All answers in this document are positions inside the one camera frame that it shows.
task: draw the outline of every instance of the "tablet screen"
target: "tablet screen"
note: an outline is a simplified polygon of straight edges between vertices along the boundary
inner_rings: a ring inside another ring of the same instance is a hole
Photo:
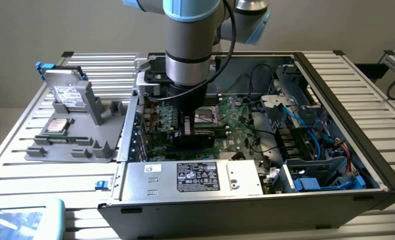
[[[44,207],[0,209],[0,240],[32,240]]]

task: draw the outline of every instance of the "robotic arm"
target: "robotic arm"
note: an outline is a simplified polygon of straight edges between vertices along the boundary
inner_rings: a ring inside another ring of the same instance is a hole
[[[144,12],[165,15],[165,73],[169,103],[184,113],[201,107],[209,77],[212,47],[220,39],[256,45],[268,17],[267,0],[123,0]],[[236,28],[228,20],[233,12]]]

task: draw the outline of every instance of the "white wall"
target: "white wall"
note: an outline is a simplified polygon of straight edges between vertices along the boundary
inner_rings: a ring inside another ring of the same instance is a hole
[[[237,51],[339,49],[374,62],[395,50],[395,0],[269,0],[269,6],[259,45]],[[121,0],[0,0],[0,107],[28,104],[41,84],[35,62],[56,62],[64,51],[163,50],[164,17]]]

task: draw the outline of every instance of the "blue cable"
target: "blue cable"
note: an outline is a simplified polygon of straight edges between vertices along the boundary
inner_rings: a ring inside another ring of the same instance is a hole
[[[316,150],[318,150],[316,161],[318,161],[319,158],[320,158],[320,145],[319,145],[318,138],[316,138],[315,134],[308,129],[308,127],[307,127],[307,125],[304,123],[304,120],[301,118],[299,118],[285,107],[283,107],[281,110],[289,115],[291,118],[296,119],[301,123],[304,128],[307,128],[307,134],[311,137],[311,139],[312,139],[312,141],[315,142],[315,145],[316,145]]]

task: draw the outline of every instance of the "warning label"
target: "warning label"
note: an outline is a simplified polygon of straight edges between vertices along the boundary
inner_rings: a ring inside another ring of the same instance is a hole
[[[55,86],[55,91],[57,93],[59,99],[61,100],[65,107],[71,108],[84,108],[85,103],[80,93],[73,86]]]
[[[179,192],[219,191],[216,162],[187,162],[176,164],[176,189]]]

